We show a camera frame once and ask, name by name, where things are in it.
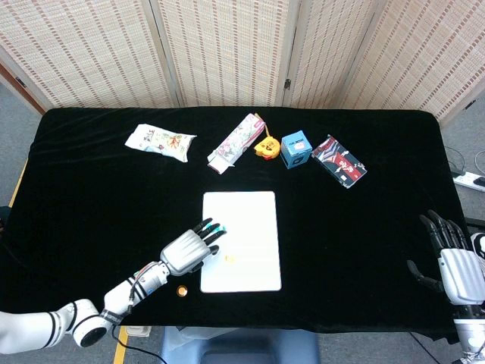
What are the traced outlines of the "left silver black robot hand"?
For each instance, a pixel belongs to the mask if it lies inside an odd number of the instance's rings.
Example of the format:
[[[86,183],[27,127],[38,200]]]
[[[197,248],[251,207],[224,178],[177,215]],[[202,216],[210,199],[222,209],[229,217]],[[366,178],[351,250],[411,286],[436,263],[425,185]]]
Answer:
[[[227,231],[219,223],[213,224],[212,221],[212,218],[206,218],[161,251],[160,260],[166,265],[170,275],[179,277],[198,271],[206,258],[218,253],[219,246],[215,241]]]

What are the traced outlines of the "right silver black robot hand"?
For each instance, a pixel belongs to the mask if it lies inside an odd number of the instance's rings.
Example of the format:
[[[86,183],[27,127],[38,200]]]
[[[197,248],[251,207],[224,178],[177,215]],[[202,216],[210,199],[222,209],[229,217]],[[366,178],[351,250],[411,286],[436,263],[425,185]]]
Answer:
[[[462,229],[433,210],[419,219],[424,225],[437,259],[441,279],[424,276],[412,260],[408,270],[415,280],[437,293],[445,293],[454,306],[484,303],[484,276],[477,254]]]

